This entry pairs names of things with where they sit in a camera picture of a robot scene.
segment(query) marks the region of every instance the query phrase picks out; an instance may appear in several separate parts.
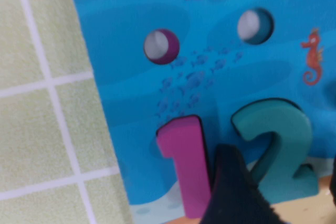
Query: blue board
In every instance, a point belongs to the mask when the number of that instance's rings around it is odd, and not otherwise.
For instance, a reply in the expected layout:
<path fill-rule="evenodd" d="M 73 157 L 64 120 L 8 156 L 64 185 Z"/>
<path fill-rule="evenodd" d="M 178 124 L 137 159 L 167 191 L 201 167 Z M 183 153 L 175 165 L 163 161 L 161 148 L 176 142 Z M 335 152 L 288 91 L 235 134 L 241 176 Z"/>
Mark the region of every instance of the blue board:
<path fill-rule="evenodd" d="M 260 158 L 268 134 L 245 142 L 231 116 L 260 99 L 283 98 L 310 119 L 307 161 L 331 173 L 336 153 L 335 0 L 75 0 L 96 84 L 136 223 L 163 223 L 184 215 L 173 161 L 164 159 L 156 130 L 172 118 L 201 117 L 210 164 L 218 143 L 239 147 L 246 163 Z M 262 7 L 274 30 L 258 45 L 237 33 L 241 15 Z M 165 28 L 180 52 L 157 65 L 143 51 L 147 35 Z M 308 42 L 318 29 L 321 79 L 308 85 Z"/>

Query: teal number 2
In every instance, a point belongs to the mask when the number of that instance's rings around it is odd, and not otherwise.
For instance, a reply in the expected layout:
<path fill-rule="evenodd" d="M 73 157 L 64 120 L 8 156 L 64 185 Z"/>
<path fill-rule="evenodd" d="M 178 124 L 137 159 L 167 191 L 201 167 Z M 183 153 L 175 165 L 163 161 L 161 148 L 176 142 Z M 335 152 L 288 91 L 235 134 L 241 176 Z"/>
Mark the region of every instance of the teal number 2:
<path fill-rule="evenodd" d="M 298 107 L 282 99 L 260 100 L 237 111 L 232 124 L 245 141 L 273 132 L 270 147 L 251 171 L 271 204 L 318 193 L 316 175 L 302 166 L 312 143 L 312 129 Z"/>

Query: number 1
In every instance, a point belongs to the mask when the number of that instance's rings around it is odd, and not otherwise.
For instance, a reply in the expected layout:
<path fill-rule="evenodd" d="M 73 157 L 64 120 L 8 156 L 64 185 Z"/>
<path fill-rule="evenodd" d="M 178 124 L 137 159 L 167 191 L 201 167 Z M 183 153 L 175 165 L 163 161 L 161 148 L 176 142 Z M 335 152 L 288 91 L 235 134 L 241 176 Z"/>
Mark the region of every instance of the number 1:
<path fill-rule="evenodd" d="M 186 116 L 170 121 L 157 131 L 157 142 L 166 158 L 173 158 L 185 215 L 201 217 L 211 197 L 200 119 Z"/>

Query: number puzzle piece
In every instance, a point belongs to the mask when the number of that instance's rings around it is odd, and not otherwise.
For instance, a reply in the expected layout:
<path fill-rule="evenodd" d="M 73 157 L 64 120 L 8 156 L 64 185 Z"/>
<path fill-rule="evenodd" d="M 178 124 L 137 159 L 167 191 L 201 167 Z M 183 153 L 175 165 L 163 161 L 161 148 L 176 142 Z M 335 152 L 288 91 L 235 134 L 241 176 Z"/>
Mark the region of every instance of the number puzzle piece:
<path fill-rule="evenodd" d="M 263 133 L 274 133 L 269 149 L 251 171 L 269 202 L 318 193 L 314 172 L 301 166 L 312 143 L 311 125 L 301 110 L 285 100 L 261 100 L 236 112 L 232 123 L 246 141 L 253 141 Z"/>
<path fill-rule="evenodd" d="M 157 131 L 157 141 L 163 156 L 174 159 L 186 216 L 201 217 L 211 191 L 200 119 L 173 119 Z"/>

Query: seahorse illustration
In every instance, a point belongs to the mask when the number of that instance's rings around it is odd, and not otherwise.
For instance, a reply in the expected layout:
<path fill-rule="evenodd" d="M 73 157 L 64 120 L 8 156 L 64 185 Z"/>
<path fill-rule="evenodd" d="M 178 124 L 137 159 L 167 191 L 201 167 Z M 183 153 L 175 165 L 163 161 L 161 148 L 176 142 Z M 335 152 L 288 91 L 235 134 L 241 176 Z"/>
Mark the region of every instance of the seahorse illustration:
<path fill-rule="evenodd" d="M 310 86 L 318 83 L 322 77 L 322 67 L 320 65 L 320 62 L 322 61 L 323 48 L 318 50 L 319 43 L 320 36 L 319 31 L 316 28 L 313 29 L 311 34 L 309 35 L 309 41 L 301 43 L 302 48 L 310 48 L 307 54 L 307 65 L 316 72 L 315 80 L 312 80 L 312 71 L 306 71 L 303 74 L 303 81 Z"/>

